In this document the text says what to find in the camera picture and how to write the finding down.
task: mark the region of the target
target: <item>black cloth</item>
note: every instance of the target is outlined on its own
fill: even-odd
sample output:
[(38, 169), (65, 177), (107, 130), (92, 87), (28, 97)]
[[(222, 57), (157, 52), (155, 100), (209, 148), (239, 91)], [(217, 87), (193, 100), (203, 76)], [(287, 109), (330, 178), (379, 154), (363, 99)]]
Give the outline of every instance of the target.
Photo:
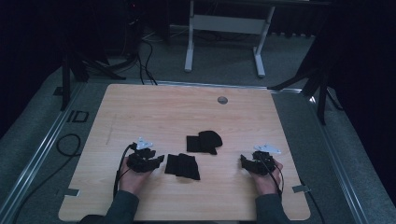
[(165, 173), (194, 180), (201, 179), (195, 157), (183, 153), (178, 154), (178, 156), (168, 155)]
[(214, 131), (203, 131), (199, 132), (198, 136), (187, 136), (188, 152), (207, 152), (217, 155), (216, 147), (221, 146), (221, 137)]

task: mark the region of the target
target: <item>tripod leg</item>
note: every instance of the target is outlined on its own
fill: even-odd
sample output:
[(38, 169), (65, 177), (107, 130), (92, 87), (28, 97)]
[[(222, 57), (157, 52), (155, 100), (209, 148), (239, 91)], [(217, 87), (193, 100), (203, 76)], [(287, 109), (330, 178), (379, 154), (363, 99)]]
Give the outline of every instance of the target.
[(343, 107), (341, 107), (336, 101), (335, 98), (332, 96), (332, 93), (329, 91), (329, 88), (327, 89), (327, 95), (329, 96), (329, 99), (332, 101), (332, 104), (337, 108), (337, 110), (344, 110)]
[(315, 94), (315, 92), (317, 91), (317, 89), (320, 87), (320, 83), (321, 83), (322, 77), (317, 74), (314, 77), (311, 77), (308, 79), (308, 81), (306, 81), (302, 93), (304, 96), (313, 96)]
[(300, 80), (303, 80), (303, 79), (306, 78), (306, 77), (311, 77), (311, 76), (313, 76), (317, 71), (318, 71), (317, 68), (311, 69), (311, 70), (309, 70), (308, 72), (306, 72), (306, 73), (304, 73), (304, 74), (296, 75), (295, 77), (292, 77), (291, 79), (286, 80), (286, 81), (284, 81), (284, 82), (282, 82), (282, 83), (280, 83), (280, 84), (278, 84), (278, 85), (276, 85), (276, 86), (267, 87), (267, 90), (271, 90), (271, 91), (281, 91), (281, 90), (285, 89), (286, 87), (288, 87), (288, 86), (291, 85), (291, 84), (294, 84), (294, 83), (296, 83), (296, 82), (298, 82), (298, 81), (300, 81)]
[(320, 91), (319, 91), (319, 100), (318, 100), (318, 118), (323, 125), (326, 125), (324, 121), (324, 108), (326, 105), (326, 93), (327, 93), (327, 81), (329, 79), (329, 73), (325, 73), (321, 80)]
[(70, 68), (67, 55), (64, 56), (62, 61), (62, 107), (61, 111), (64, 111), (70, 102)]
[(91, 59), (85, 57), (83, 54), (78, 53), (78, 57), (80, 57), (82, 61), (88, 63), (90, 66), (92, 66), (92, 67), (98, 69), (99, 71), (103, 72), (108, 77), (111, 77), (113, 79), (119, 79), (119, 80), (125, 80), (126, 79), (126, 77), (120, 77), (119, 75), (113, 73), (109, 69), (103, 67), (101, 64), (99, 64), (99, 63), (97, 63), (95, 61), (92, 61)]

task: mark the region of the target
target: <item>wooden table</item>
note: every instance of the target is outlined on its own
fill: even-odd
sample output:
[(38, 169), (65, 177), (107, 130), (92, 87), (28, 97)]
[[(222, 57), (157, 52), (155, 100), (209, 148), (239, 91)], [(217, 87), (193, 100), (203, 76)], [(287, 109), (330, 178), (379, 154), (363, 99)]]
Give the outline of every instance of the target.
[[(226, 105), (218, 102), (224, 96)], [(212, 130), (223, 146), (218, 155), (188, 153), (186, 136)], [(254, 220), (257, 192), (240, 155), (252, 159), (253, 146), (270, 144), (284, 164), (283, 206), (290, 219), (310, 216), (288, 142), (271, 93), (262, 89), (193, 86), (110, 85), (99, 108), (59, 218), (104, 215), (112, 202), (115, 173), (123, 150), (142, 136), (160, 155), (195, 156), (200, 181), (166, 175), (165, 161), (140, 192), (135, 220)]]

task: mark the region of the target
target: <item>white stand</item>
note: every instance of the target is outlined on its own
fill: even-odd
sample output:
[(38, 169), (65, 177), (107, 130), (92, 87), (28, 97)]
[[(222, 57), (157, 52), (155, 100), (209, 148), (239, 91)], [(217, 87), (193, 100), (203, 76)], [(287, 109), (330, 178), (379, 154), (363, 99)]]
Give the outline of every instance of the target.
[(187, 55), (186, 55), (186, 63), (184, 66), (184, 71), (190, 72), (192, 70), (192, 56), (194, 53), (193, 31), (207, 30), (207, 31), (260, 35), (261, 39), (259, 46), (253, 48), (253, 54), (257, 67), (257, 74), (259, 77), (264, 77), (265, 72), (264, 72), (264, 66), (262, 65), (262, 55), (261, 55), (262, 46), (264, 45), (265, 37), (268, 34), (268, 29), (271, 24), (271, 19), (274, 15), (274, 11), (275, 11), (275, 7), (271, 7), (266, 20), (195, 15), (194, 1), (190, 0), (189, 45), (187, 47)]

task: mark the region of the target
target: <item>dark jacket sleeve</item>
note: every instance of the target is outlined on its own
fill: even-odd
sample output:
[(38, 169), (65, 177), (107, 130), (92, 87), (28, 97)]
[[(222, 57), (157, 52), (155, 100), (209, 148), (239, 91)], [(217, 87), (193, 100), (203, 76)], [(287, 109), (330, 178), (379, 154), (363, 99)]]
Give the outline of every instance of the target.
[(136, 195), (119, 190), (110, 208), (107, 210), (105, 223), (131, 224), (134, 221), (139, 199)]
[(256, 213), (258, 224), (290, 223), (277, 194), (265, 194), (256, 198)]

